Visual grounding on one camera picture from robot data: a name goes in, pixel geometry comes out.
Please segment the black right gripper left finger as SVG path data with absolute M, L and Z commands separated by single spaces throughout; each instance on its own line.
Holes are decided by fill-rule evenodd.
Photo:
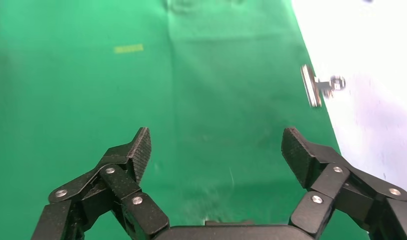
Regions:
M 32 238 L 82 240 L 101 215 L 111 212 L 131 239 L 154 239 L 170 224 L 140 187 L 151 152 L 147 127 L 131 142 L 109 148 L 92 170 L 49 194 Z

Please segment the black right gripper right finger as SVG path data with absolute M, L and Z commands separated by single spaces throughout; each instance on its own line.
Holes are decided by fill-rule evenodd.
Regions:
M 281 152 L 306 189 L 289 224 L 318 240 L 333 213 L 347 214 L 372 240 L 407 240 L 407 191 L 352 166 L 332 147 L 306 140 L 294 127 Z

